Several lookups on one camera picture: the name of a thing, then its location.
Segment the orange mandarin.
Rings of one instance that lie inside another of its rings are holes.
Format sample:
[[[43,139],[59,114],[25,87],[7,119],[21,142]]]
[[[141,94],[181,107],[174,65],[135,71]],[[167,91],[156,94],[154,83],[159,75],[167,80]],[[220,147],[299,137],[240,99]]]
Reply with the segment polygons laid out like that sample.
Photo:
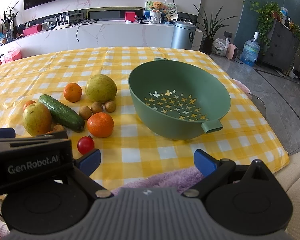
[[[24,105],[23,105],[23,111],[25,111],[25,109],[26,109],[29,105],[32,105],[32,104],[34,104],[34,103],[36,103],[36,102],[33,101],[33,100],[28,100],[28,101],[26,101],[26,102],[24,103]]]
[[[109,137],[114,128],[114,120],[107,113],[96,113],[87,120],[88,131],[97,138]]]
[[[63,90],[64,98],[69,102],[77,102],[81,99],[82,88],[77,83],[69,83]]]

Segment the red box on counter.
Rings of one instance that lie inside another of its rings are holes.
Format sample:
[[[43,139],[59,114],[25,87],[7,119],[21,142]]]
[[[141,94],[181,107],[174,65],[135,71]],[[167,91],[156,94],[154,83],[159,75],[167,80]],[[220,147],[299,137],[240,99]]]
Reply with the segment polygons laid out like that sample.
[[[126,11],[125,12],[125,21],[135,22],[136,13],[134,11]]]

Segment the orange mandarin front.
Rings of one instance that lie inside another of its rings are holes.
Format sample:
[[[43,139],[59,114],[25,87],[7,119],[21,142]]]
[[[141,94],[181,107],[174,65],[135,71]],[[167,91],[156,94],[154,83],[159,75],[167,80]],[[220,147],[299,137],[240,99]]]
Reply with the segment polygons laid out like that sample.
[[[114,128],[114,120],[107,113],[96,113],[87,120],[88,131],[97,138],[109,137]]]

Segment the blue water jug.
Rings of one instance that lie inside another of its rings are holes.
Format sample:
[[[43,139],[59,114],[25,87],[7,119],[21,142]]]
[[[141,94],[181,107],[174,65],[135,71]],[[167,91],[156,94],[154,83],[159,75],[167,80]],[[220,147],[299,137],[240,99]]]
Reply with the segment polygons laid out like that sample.
[[[258,44],[258,32],[254,33],[254,36],[251,40],[247,40],[244,44],[242,54],[239,59],[251,67],[254,66],[257,61],[258,54],[260,51],[260,45]]]

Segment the green colander bowl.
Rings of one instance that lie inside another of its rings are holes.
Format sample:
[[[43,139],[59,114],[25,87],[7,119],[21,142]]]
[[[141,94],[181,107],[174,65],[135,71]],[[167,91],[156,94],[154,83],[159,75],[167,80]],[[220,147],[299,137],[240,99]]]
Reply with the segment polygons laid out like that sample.
[[[140,120],[154,133],[188,140],[223,129],[231,107],[224,85],[188,63],[156,58],[134,68],[128,78]]]

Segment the white marble tv counter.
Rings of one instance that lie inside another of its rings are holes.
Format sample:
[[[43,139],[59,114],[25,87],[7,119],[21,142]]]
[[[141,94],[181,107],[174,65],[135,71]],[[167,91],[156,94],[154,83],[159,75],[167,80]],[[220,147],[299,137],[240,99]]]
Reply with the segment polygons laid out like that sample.
[[[174,26],[100,21],[63,29],[40,31],[0,46],[0,55],[20,49],[22,57],[63,50],[97,47],[170,48]]]

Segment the large round yellow-green pear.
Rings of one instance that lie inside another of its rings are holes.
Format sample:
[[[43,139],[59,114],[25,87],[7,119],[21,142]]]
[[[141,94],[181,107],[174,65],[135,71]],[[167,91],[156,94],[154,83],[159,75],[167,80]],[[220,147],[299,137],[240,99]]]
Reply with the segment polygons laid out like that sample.
[[[105,103],[115,98],[117,86],[110,77],[98,74],[87,81],[85,94],[93,102]]]

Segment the red cherry tomato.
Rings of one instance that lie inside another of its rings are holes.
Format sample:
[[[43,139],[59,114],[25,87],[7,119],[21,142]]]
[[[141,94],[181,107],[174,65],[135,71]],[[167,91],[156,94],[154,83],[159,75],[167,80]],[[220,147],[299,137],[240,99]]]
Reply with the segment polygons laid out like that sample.
[[[81,137],[77,143],[77,149],[80,154],[85,155],[94,149],[94,141],[92,137],[85,136]]]

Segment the orange mandarin back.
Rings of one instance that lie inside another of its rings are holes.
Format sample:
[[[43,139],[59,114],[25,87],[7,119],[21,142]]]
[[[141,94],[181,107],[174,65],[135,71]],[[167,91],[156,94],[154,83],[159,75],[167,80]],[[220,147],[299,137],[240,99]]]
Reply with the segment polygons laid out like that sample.
[[[82,88],[77,83],[69,83],[63,90],[64,98],[69,102],[77,102],[81,99]]]

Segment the pink box on counter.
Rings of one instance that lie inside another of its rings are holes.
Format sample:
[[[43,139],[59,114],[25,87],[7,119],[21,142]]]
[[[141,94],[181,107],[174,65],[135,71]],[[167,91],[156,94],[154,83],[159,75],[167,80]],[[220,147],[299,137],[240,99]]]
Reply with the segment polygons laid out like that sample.
[[[42,31],[42,25],[41,24],[36,24],[36,25],[32,25],[29,28],[26,28],[23,30],[23,35],[24,36],[29,36],[35,33],[38,33]]]

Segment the trailing green pothos plant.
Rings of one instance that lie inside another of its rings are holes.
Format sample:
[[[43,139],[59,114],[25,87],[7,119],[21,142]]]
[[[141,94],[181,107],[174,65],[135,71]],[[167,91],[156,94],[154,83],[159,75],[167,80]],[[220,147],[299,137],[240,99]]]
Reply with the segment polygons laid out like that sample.
[[[260,42],[262,54],[264,55],[266,50],[270,47],[268,34],[272,30],[274,22],[282,19],[281,8],[277,2],[266,2],[264,4],[260,4],[259,2],[250,0],[250,10],[258,13],[258,40]]]

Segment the potted plant left counter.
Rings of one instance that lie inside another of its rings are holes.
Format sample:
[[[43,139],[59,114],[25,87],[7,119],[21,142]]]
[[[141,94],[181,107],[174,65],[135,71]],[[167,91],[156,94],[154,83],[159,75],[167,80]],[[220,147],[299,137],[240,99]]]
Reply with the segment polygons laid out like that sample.
[[[13,22],[16,16],[18,15],[18,11],[15,12],[14,9],[19,2],[20,0],[17,3],[15,3],[14,6],[8,7],[7,9],[3,9],[3,16],[2,18],[0,18],[6,29],[5,37],[8,43],[13,41]]]

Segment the white wifi router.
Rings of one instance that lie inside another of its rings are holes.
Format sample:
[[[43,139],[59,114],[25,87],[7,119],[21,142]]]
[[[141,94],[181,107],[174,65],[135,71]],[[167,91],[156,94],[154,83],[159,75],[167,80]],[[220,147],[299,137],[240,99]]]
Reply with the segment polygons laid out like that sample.
[[[56,26],[55,29],[64,29],[67,28],[70,23],[69,21],[65,21],[64,16],[62,14],[60,14],[59,16],[55,16],[55,20],[56,20]]]

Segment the green cucumber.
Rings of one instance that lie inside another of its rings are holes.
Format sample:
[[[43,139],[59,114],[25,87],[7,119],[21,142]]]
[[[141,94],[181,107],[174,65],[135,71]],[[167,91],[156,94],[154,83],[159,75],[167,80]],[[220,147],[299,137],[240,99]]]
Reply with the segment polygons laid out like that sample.
[[[84,130],[85,120],[70,107],[47,94],[42,94],[39,97],[38,102],[44,104],[48,108],[52,117],[59,124],[75,132]]]

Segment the brown kiwi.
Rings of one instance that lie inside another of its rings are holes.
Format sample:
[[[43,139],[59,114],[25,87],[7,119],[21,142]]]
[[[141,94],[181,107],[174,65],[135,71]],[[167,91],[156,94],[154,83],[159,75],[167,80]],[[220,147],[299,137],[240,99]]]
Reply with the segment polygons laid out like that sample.
[[[65,128],[62,125],[55,125],[52,129],[53,132],[61,132],[61,131],[65,131]]]
[[[91,111],[93,114],[103,112],[103,105],[100,102],[94,102],[91,105]]]
[[[114,100],[109,100],[104,104],[104,107],[108,113],[113,113],[116,110],[116,102]]]
[[[91,115],[92,115],[92,111],[90,109],[89,106],[82,106],[79,109],[79,115],[84,119],[84,120],[88,120]]]

